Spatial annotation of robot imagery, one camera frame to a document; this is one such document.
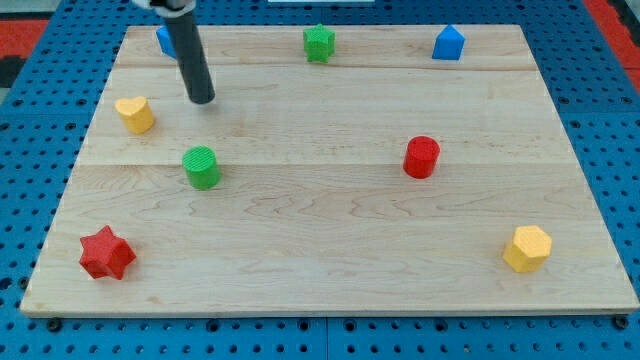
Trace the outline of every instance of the yellow block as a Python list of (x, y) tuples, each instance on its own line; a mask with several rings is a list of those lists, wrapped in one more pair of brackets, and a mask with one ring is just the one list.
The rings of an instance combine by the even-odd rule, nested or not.
[(155, 122), (149, 102), (144, 96), (133, 99), (118, 99), (115, 107), (124, 126), (134, 134), (142, 134), (151, 129)]
[(551, 255), (552, 239), (540, 227), (519, 226), (502, 258), (516, 272), (536, 271)]

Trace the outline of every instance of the red cylinder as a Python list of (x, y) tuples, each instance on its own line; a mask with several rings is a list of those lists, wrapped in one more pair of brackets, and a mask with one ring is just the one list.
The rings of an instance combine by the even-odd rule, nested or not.
[(407, 145), (404, 171), (416, 179), (431, 176), (440, 155), (440, 145), (430, 137), (416, 136)]

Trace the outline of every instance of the green block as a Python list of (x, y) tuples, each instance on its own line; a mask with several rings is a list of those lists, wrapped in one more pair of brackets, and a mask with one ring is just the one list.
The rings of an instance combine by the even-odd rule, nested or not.
[(307, 53), (307, 61), (329, 62), (329, 56), (335, 52), (336, 33), (322, 24), (311, 29), (305, 29), (302, 33), (304, 51)]
[(216, 155), (206, 146), (196, 146), (184, 153), (182, 166), (189, 183), (198, 190), (210, 189), (220, 181)]

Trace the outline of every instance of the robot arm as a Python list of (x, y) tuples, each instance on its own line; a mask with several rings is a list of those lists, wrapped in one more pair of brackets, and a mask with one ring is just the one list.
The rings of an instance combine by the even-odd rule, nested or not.
[(193, 15), (196, 1), (133, 0), (133, 3), (143, 9), (154, 9), (164, 18), (189, 99), (196, 104), (211, 102), (215, 92)]

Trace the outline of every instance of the green cylinder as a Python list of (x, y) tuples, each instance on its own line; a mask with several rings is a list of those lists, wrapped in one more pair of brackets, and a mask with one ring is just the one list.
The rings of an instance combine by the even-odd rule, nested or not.
[(206, 146), (196, 146), (184, 153), (182, 166), (191, 186), (198, 190), (210, 189), (220, 181), (216, 154)]

